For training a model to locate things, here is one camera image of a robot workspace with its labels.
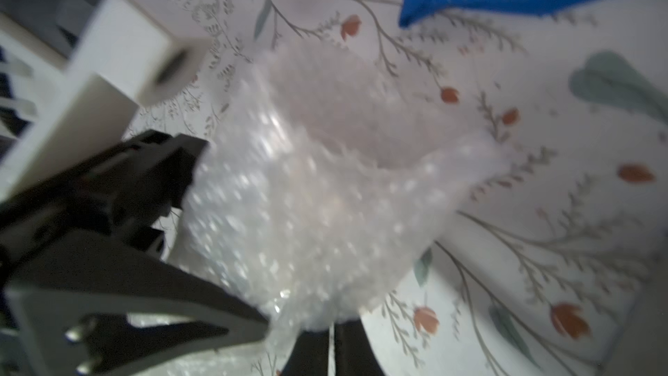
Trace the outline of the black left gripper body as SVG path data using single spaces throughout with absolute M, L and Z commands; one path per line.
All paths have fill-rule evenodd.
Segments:
M 85 230 L 153 256 L 155 222 L 180 208 L 204 139 L 149 131 L 116 144 L 1 204 L 1 279 L 69 231 Z

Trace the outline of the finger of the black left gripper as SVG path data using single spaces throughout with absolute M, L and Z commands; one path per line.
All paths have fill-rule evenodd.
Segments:
M 4 375 L 132 375 L 264 339 L 251 306 L 111 238 L 1 244 Z

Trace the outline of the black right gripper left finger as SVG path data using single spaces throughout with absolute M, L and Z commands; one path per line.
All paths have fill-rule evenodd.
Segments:
M 330 332 L 302 332 L 281 370 L 282 376 L 327 376 Z

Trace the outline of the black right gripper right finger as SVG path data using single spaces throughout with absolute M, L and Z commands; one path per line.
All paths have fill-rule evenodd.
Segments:
M 335 325 L 334 345 L 337 376 L 384 376 L 361 320 Z

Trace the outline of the clear bubble wrap sheet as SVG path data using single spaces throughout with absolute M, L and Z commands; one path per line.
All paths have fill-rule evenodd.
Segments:
M 355 53 L 283 42 L 199 158 L 168 262 L 259 310 L 275 346 L 374 309 L 508 165 Z

